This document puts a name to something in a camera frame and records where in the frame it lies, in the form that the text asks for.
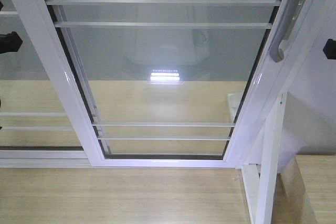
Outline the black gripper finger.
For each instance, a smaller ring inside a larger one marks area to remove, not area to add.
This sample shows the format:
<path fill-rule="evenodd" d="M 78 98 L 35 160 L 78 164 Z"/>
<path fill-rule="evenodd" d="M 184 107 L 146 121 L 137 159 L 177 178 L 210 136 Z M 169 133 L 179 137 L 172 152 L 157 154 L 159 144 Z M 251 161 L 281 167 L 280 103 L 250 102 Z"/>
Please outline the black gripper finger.
<path fill-rule="evenodd" d="M 18 52 L 22 43 L 22 39 L 15 31 L 6 35 L 0 35 L 0 53 Z"/>
<path fill-rule="evenodd" d="M 327 59 L 336 60 L 336 41 L 328 39 L 323 48 L 323 53 Z"/>

